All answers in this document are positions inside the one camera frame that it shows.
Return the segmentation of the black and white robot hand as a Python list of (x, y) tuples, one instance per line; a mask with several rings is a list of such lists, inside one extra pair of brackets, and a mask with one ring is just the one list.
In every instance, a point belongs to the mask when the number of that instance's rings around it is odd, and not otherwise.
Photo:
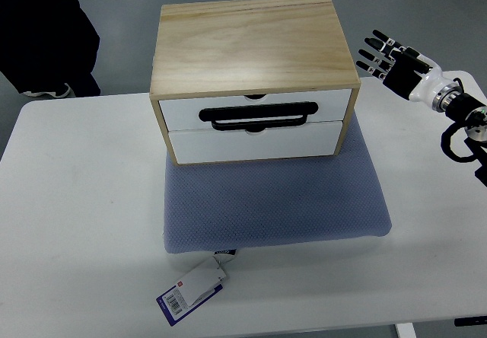
[(357, 67), (405, 100), (423, 102), (433, 110), (440, 110), (440, 102), (450, 92), (461, 89), (456, 81), (444, 77), (435, 61), (379, 30), (364, 41), (374, 52), (360, 49), (364, 59), (356, 62)]

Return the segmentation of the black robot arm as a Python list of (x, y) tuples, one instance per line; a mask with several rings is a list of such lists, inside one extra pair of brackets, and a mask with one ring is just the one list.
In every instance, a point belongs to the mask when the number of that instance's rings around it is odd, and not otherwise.
[[(460, 78), (454, 78), (434, 97), (432, 108), (453, 121), (441, 135), (442, 152), (457, 163), (478, 161), (480, 167), (474, 174), (486, 186), (486, 105), (464, 91)], [(463, 142), (471, 151), (467, 156), (460, 156), (451, 148), (452, 137), (461, 129), (466, 134)]]

